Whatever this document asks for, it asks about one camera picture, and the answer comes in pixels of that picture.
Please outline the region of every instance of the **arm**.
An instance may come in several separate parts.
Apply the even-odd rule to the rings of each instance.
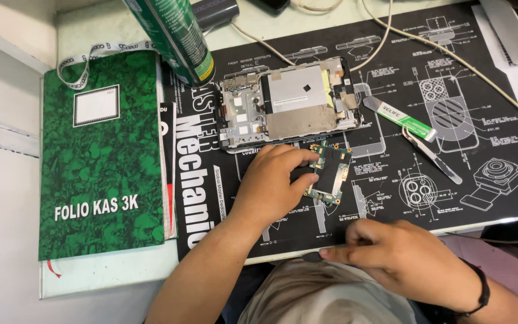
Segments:
[[[361,242],[371,245],[360,245]],[[401,296],[472,311],[479,306],[482,285],[469,266],[437,237],[407,221],[381,224],[367,219],[347,229],[347,247],[324,248],[323,258],[358,266],[387,290]],[[518,323],[518,297],[490,278],[489,304],[462,323]]]
[[[318,179],[307,173],[290,183],[290,172],[317,158],[290,145],[263,147],[241,181],[231,212],[167,278],[146,323],[215,323],[263,230],[294,208]]]

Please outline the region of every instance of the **black wristband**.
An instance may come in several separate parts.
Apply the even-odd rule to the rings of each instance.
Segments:
[[[476,311],[480,310],[481,308],[487,306],[487,304],[489,304],[491,290],[489,289],[489,284],[487,283],[487,277],[485,276],[485,273],[483,272],[483,270],[479,269],[479,267],[472,265],[471,263],[469,263],[461,258],[459,258],[459,259],[461,261],[463,261],[466,265],[471,267],[471,269],[473,269],[473,271],[475,271],[477,276],[479,276],[479,279],[481,279],[481,285],[483,287],[483,289],[481,291],[481,297],[479,297],[479,306],[477,308],[475,308],[474,310],[472,310],[470,312],[464,312],[464,313],[455,312],[455,316],[457,316],[457,317],[462,317],[462,316],[467,317],[467,316],[472,315]]]

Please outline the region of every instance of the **hand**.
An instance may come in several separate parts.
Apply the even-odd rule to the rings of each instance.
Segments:
[[[435,235],[408,221],[360,219],[349,226],[346,240],[347,247],[321,249],[321,257],[355,265],[387,290],[413,300],[458,312],[479,306],[482,285],[475,271]],[[360,245],[365,240],[372,245]]]
[[[229,217],[247,218],[261,230],[285,217],[306,188],[319,180],[317,174],[306,173],[291,183],[291,171],[318,158],[312,151],[291,145],[264,146],[241,181]]]

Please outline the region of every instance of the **green circuit board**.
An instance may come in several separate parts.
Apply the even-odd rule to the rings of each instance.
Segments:
[[[319,199],[325,203],[339,205],[341,203],[341,185],[347,180],[351,149],[340,149],[338,145],[330,145],[327,141],[311,144],[311,151],[319,154],[319,159],[309,163],[313,173],[319,175],[319,181],[305,190],[305,196]]]

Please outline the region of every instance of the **white desk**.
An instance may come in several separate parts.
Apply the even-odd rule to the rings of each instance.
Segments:
[[[327,4],[326,1],[305,0],[305,2],[314,6]],[[371,10],[377,16],[387,14],[388,2],[380,0],[368,0],[368,2]],[[396,2],[393,13],[457,2],[461,2],[461,0]],[[277,38],[369,19],[362,4],[353,0],[345,1],[337,10],[326,14],[311,13],[291,7],[277,18],[258,10],[245,0],[239,0],[238,3],[241,15],[236,22],[243,30],[262,39]],[[93,44],[103,41],[132,43],[148,39],[141,26],[121,1],[98,4],[61,14],[58,17],[58,24],[59,59],[89,53]],[[206,36],[206,40],[212,51],[252,42],[230,25],[212,30]],[[496,46],[492,39],[487,40],[486,38],[485,41],[489,48]],[[512,78],[517,78],[518,71],[512,70],[510,74],[507,74],[513,81]],[[474,224],[436,232],[464,230],[483,225],[485,224]],[[289,258],[303,253],[305,251],[255,258],[248,260],[248,263]],[[54,260],[52,265],[54,270],[62,275],[61,278],[57,278],[47,269],[46,262],[41,262],[40,298],[160,280],[169,276],[177,263],[174,240],[167,241],[162,246]]]

